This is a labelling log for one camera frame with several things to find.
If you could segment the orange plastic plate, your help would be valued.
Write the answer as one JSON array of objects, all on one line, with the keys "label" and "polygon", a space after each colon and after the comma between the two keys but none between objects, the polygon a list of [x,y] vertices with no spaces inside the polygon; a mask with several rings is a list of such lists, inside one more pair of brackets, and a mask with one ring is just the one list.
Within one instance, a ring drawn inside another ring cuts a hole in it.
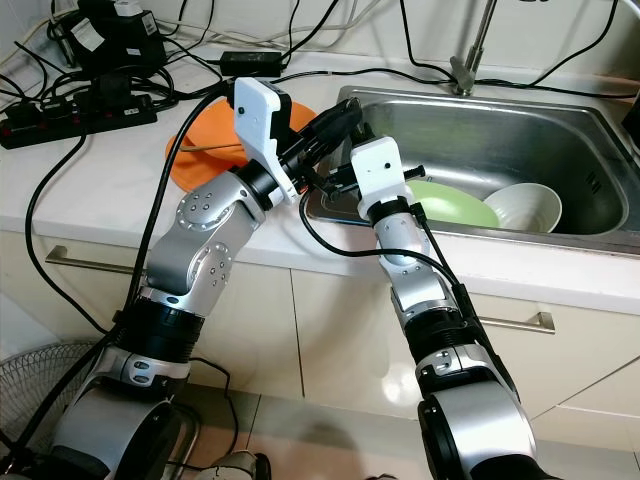
[{"label": "orange plastic plate", "polygon": [[246,155],[239,155],[230,148],[205,152],[182,152],[175,156],[175,164],[170,177],[183,191],[192,191],[204,186],[212,178],[225,170],[237,168],[247,163]]}]

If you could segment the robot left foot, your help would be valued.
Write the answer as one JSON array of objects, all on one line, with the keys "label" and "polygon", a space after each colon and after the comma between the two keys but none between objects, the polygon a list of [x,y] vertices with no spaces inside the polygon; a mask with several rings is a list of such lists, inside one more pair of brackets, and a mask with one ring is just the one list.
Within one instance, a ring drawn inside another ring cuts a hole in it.
[{"label": "robot left foot", "polygon": [[232,452],[205,468],[197,480],[271,480],[270,460],[261,453]]}]

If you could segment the light green plate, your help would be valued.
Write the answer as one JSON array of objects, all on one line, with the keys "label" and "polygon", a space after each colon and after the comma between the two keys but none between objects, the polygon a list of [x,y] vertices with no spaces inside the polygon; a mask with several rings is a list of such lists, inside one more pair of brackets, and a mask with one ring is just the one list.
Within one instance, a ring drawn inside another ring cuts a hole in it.
[{"label": "light green plate", "polygon": [[468,227],[498,228],[500,225],[492,207],[461,189],[429,180],[408,180],[407,186],[429,220],[448,221]]}]

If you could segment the black charger unit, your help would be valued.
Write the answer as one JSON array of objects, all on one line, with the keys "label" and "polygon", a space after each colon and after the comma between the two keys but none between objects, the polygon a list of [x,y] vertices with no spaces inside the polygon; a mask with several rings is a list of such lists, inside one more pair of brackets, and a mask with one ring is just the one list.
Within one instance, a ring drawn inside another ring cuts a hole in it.
[{"label": "black charger unit", "polygon": [[140,0],[78,0],[56,20],[60,44],[87,73],[134,68],[154,73],[166,61],[164,37]]}]

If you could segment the stainless steel sink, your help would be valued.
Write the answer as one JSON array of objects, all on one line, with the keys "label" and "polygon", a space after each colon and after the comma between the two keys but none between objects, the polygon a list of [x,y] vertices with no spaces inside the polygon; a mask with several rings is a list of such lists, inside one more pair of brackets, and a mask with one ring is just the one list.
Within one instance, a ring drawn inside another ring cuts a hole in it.
[{"label": "stainless steel sink", "polygon": [[440,223],[452,236],[486,237],[640,255],[640,156],[600,111],[585,106],[463,99],[346,86],[376,136],[398,143],[406,166],[485,198],[518,183],[552,188],[562,216],[550,233]]}]

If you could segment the black power adapter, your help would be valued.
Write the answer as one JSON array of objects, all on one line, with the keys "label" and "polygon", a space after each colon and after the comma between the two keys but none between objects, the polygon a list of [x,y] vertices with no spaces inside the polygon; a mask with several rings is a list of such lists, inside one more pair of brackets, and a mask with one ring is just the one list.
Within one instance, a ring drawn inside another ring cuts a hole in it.
[{"label": "black power adapter", "polygon": [[279,77],[285,67],[284,55],[275,51],[225,51],[218,67],[224,76]]}]

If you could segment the grey floor fan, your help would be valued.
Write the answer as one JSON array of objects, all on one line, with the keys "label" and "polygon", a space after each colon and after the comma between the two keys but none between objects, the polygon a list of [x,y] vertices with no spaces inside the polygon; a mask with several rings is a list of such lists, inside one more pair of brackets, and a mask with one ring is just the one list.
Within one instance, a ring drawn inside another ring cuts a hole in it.
[{"label": "grey floor fan", "polygon": [[108,467],[91,454],[50,444],[38,451],[38,435],[54,433],[70,407],[99,384],[93,366],[108,340],[50,344],[6,358],[1,365],[1,480],[104,480]]}]

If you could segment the black power strip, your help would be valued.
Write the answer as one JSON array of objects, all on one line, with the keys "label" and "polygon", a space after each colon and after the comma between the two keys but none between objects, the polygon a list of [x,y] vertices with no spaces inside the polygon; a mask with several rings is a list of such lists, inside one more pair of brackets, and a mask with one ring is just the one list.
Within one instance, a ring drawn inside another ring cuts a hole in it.
[{"label": "black power strip", "polygon": [[23,148],[42,143],[69,140],[82,134],[96,134],[155,123],[159,109],[151,97],[141,93],[122,105],[110,106],[91,100],[81,92],[73,100],[47,105],[35,101],[17,102],[3,110],[0,145]]}]

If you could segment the steel faucet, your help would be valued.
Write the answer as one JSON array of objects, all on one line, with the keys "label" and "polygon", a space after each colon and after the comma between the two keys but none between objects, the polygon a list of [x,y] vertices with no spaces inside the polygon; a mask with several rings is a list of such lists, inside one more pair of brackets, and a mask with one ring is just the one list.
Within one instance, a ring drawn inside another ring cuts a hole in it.
[{"label": "steel faucet", "polygon": [[492,19],[497,10],[498,0],[486,0],[483,14],[481,14],[480,22],[477,23],[477,32],[467,51],[465,58],[451,58],[451,67],[454,76],[454,95],[470,96],[474,91],[477,83],[477,69],[480,67],[480,61],[483,59],[484,45],[486,37],[492,24]]}]

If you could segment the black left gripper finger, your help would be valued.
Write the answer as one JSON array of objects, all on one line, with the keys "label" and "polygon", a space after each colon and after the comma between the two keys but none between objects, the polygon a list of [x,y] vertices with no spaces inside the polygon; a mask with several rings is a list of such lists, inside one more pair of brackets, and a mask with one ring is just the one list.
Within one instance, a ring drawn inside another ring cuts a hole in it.
[{"label": "black left gripper finger", "polygon": [[364,120],[364,109],[357,99],[346,99],[317,114],[305,127],[306,140],[337,142],[344,140]]},{"label": "black left gripper finger", "polygon": [[343,136],[337,134],[323,134],[317,138],[315,145],[315,165],[319,166],[339,154],[344,147],[351,147],[358,141],[358,132],[349,132]]}]

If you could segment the white ceramic bowl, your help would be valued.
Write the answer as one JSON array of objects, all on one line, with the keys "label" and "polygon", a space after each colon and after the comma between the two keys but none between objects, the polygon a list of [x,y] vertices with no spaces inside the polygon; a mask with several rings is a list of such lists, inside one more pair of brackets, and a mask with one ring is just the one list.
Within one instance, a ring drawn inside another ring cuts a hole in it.
[{"label": "white ceramic bowl", "polygon": [[563,214],[561,197],[539,183],[518,183],[484,198],[497,215],[499,228],[532,233],[552,233]]}]

